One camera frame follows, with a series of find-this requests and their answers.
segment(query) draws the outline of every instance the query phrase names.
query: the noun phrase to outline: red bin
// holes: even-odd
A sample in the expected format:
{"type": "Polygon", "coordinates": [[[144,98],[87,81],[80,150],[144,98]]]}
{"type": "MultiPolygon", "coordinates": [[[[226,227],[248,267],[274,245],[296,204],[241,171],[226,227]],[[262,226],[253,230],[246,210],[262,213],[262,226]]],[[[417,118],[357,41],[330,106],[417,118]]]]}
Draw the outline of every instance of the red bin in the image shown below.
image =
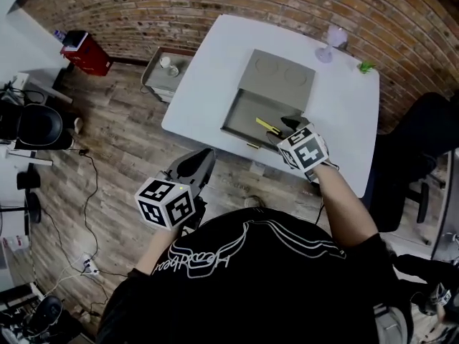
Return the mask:
{"type": "Polygon", "coordinates": [[[69,31],[62,43],[64,47],[60,53],[82,71],[101,77],[107,75],[113,60],[89,33],[69,31]]]}

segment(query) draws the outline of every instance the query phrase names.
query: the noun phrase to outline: white graphic print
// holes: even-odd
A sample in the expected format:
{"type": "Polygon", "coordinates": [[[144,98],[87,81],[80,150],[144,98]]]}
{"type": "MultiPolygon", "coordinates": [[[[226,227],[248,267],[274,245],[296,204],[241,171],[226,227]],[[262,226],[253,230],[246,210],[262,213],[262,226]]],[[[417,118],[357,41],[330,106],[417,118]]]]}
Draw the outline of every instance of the white graphic print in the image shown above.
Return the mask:
{"type": "Polygon", "coordinates": [[[174,272],[185,267],[189,279],[203,278],[212,275],[215,268],[220,263],[227,267],[230,258],[239,252],[245,243],[247,231],[250,225],[269,226],[279,240],[292,251],[301,254],[309,259],[329,254],[332,257],[345,259],[346,254],[340,250],[333,242],[326,240],[308,241],[303,237],[294,234],[286,229],[282,224],[273,221],[246,221],[242,224],[242,234],[234,241],[220,247],[216,252],[194,252],[192,249],[179,247],[176,241],[169,247],[168,259],[156,265],[156,271],[174,268],[174,272]]]}

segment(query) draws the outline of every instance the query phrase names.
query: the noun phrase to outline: black office chair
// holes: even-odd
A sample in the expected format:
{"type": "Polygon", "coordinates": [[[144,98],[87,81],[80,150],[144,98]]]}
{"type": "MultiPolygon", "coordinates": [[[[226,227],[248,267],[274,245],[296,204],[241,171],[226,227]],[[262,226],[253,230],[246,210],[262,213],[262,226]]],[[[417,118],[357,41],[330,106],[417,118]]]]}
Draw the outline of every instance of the black office chair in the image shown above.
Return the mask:
{"type": "Polygon", "coordinates": [[[405,198],[420,205],[417,223],[425,220],[429,186],[423,182],[416,192],[409,184],[425,178],[439,156],[456,148],[459,107],[437,93],[421,96],[390,134],[377,136],[363,202],[379,231],[397,230],[405,198]]]}
{"type": "Polygon", "coordinates": [[[62,135],[60,114],[45,105],[24,107],[0,100],[0,139],[19,140],[21,149],[53,149],[62,135]]]}

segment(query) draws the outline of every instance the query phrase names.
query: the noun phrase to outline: white table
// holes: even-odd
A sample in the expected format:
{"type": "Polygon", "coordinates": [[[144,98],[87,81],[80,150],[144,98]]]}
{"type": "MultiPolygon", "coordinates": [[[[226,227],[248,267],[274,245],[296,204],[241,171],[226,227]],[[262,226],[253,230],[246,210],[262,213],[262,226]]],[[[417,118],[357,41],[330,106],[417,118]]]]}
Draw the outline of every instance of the white table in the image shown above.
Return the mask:
{"type": "MultiPolygon", "coordinates": [[[[0,155],[4,152],[4,146],[0,147],[0,155]]],[[[17,150],[21,156],[27,157],[30,150],[17,150]]],[[[5,207],[24,207],[26,197],[25,190],[18,190],[16,177],[19,172],[26,172],[29,167],[28,158],[0,157],[0,204],[5,207]]],[[[1,213],[2,238],[25,235],[24,211],[8,211],[1,213]]]]}
{"type": "Polygon", "coordinates": [[[43,97],[38,97],[38,100],[32,98],[34,93],[28,93],[28,96],[31,97],[32,100],[40,102],[42,105],[46,104],[47,95],[52,95],[53,97],[59,98],[60,100],[63,100],[66,103],[72,104],[73,102],[72,98],[62,94],[61,92],[58,92],[57,90],[52,89],[51,87],[48,87],[47,85],[33,78],[30,74],[26,72],[18,72],[11,81],[11,85],[13,86],[13,88],[19,90],[27,90],[28,88],[26,88],[26,86],[28,84],[34,85],[36,87],[35,90],[44,92],[43,97]]]}
{"type": "Polygon", "coordinates": [[[314,54],[325,44],[271,24],[220,16],[198,49],[166,112],[162,126],[177,133],[295,174],[282,157],[220,130],[253,49],[284,57],[316,71],[304,116],[327,142],[330,159],[358,197],[372,164],[379,109],[379,74],[363,75],[359,60],[333,50],[333,62],[314,54]]]}

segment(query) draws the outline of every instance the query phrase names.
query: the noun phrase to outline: shoe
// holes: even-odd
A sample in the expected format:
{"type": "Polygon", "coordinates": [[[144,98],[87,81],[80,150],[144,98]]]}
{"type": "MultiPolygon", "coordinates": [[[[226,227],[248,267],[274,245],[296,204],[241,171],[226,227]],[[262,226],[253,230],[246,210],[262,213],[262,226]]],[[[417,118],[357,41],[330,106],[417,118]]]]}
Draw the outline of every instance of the shoe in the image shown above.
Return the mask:
{"type": "Polygon", "coordinates": [[[245,208],[265,208],[265,203],[258,196],[248,196],[244,200],[245,208]]]}
{"type": "Polygon", "coordinates": [[[79,134],[81,129],[83,128],[83,120],[81,118],[75,118],[73,125],[75,129],[75,134],[79,134]]]}

